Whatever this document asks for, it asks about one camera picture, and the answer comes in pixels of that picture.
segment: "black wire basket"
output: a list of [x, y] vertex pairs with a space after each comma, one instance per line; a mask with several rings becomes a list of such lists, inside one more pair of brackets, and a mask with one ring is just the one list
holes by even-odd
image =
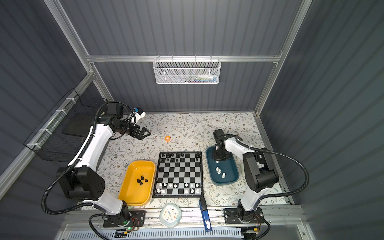
[[44, 122], [47, 119], [44, 118], [24, 145], [43, 160], [70, 162], [81, 148], [97, 109], [104, 102], [106, 99], [82, 96], [75, 92], [75, 97], [64, 100], [62, 109], [50, 111], [53, 117], [47, 122]]

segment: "yellow tray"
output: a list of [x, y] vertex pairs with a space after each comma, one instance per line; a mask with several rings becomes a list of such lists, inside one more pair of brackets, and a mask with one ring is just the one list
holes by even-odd
[[[143, 185], [137, 182], [143, 176], [148, 179], [142, 181]], [[119, 199], [131, 206], [145, 204], [151, 196], [153, 178], [155, 176], [155, 164], [151, 161], [137, 160], [132, 162], [127, 169], [122, 183]]]

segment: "alarm clock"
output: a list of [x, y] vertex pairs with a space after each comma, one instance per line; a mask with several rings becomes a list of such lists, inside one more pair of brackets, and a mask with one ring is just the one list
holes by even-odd
[[181, 219], [181, 209], [174, 203], [166, 204], [160, 212], [160, 222], [169, 228], [179, 224]]

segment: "clock face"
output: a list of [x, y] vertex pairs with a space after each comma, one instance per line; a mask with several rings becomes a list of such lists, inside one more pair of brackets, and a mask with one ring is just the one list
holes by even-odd
[[172, 205], [167, 205], [164, 207], [163, 213], [161, 216], [164, 219], [164, 221], [168, 223], [173, 223], [174, 221], [176, 221], [177, 217], [179, 216], [179, 210]]

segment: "blue stapler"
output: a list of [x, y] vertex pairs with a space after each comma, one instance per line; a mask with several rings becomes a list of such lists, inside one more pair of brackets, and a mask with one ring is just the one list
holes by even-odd
[[205, 231], [206, 232], [212, 231], [211, 221], [209, 220], [209, 215], [208, 215], [207, 203], [205, 202], [204, 197], [200, 198], [199, 205], [200, 205], [201, 216], [203, 217]]

